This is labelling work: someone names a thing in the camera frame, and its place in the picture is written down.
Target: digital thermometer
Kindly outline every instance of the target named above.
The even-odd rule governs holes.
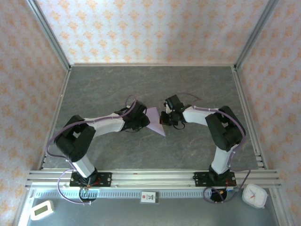
[[[51,200],[47,200],[35,207],[32,207],[30,218],[31,220],[40,220],[41,218],[53,213],[54,210],[53,202]]]

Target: gray marble surface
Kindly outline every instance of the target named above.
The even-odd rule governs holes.
[[[230,67],[110,66],[72,68],[55,131],[76,114],[83,118],[106,116],[124,107],[134,94],[147,107],[164,110],[164,100],[179,92],[202,98],[197,106],[228,105],[247,132],[246,121]],[[194,98],[179,95],[184,104]],[[87,153],[98,170],[199,169],[214,158],[215,145],[207,127],[187,123],[183,130],[164,126],[166,137],[148,128],[138,133],[109,133],[96,137]],[[60,151],[52,145],[50,152]],[[69,168],[62,159],[45,158],[44,168]],[[257,169],[249,134],[233,158],[234,169]]]

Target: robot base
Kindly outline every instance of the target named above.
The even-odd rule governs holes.
[[[109,172],[97,172],[96,180],[91,187],[110,187],[112,181],[112,173]],[[82,177],[77,173],[73,172],[70,180],[70,187],[86,187]]]
[[[227,172],[224,177],[212,180],[211,172],[195,172],[193,179],[196,187],[234,187],[237,186],[234,172]]]

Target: white device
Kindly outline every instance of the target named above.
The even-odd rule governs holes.
[[[140,203],[158,203],[158,192],[141,192]]]
[[[31,218],[31,220],[40,220],[41,218],[48,216],[49,214],[53,213],[54,211],[55,211],[55,208],[54,208],[53,202],[51,200],[47,200],[35,207],[32,207],[31,212],[30,212],[30,218]]]
[[[243,191],[243,201],[258,209],[264,208],[267,197],[267,192],[254,184],[248,184]]]

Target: black mounting plate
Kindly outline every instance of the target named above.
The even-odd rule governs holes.
[[[237,185],[234,172],[229,172],[225,178],[216,182],[211,180],[209,172],[195,172],[193,179],[196,187],[235,187]]]
[[[81,183],[77,172],[73,172],[70,180],[70,187],[85,187],[86,185]],[[91,185],[91,187],[110,187],[112,181],[112,173],[109,172],[98,172],[96,178],[99,182]]]

